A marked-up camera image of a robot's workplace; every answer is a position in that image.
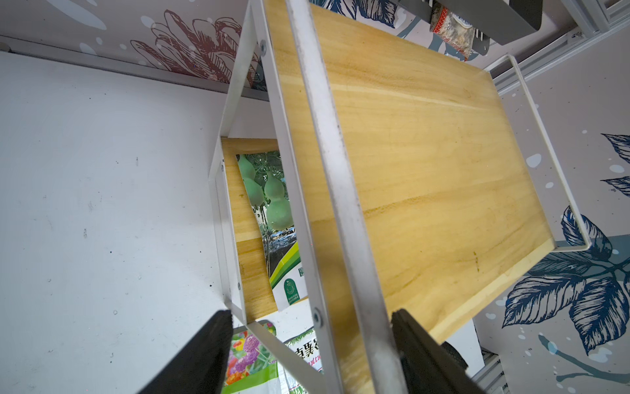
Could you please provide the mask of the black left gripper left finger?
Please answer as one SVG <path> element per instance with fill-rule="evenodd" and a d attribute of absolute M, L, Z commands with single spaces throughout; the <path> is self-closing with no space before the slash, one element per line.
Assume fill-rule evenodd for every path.
<path fill-rule="evenodd" d="M 233 333 L 233 315 L 219 310 L 180 352 L 140 391 L 142 393 L 219 393 Z"/>

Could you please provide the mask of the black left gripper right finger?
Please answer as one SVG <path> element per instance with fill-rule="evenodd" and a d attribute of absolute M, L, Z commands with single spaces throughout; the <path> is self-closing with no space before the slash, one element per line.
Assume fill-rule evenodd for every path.
<path fill-rule="evenodd" d="M 467 376 L 461 354 L 446 341 L 434 341 L 407 310 L 394 312 L 391 326 L 410 393 L 483 394 Z"/>

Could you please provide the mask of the green flower seed bag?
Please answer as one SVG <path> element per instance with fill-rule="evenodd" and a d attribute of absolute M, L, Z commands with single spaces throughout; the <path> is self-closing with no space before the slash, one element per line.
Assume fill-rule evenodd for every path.
<path fill-rule="evenodd" d="M 281 393 L 277 359 L 245 326 L 236 328 L 221 393 Z"/>

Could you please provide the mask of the dark green seed bag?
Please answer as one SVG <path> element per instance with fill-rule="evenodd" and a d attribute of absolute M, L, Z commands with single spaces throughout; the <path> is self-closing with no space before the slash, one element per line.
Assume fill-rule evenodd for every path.
<path fill-rule="evenodd" d="M 272 295 L 279 310 L 308 297 L 280 152 L 237 154 L 237 164 L 259 225 Z"/>

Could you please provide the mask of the mimosa seed bag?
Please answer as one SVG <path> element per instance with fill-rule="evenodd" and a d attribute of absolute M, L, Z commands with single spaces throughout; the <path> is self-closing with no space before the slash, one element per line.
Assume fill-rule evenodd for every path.
<path fill-rule="evenodd" d="M 323 372 L 321 356 L 318 347 L 318 339 L 314 328 L 295 336 L 284 344 L 298 357 L 305 361 L 318 372 Z M 292 376 L 289 370 L 282 364 L 278 366 L 281 373 L 281 386 L 283 393 L 307 393 L 308 391 Z"/>

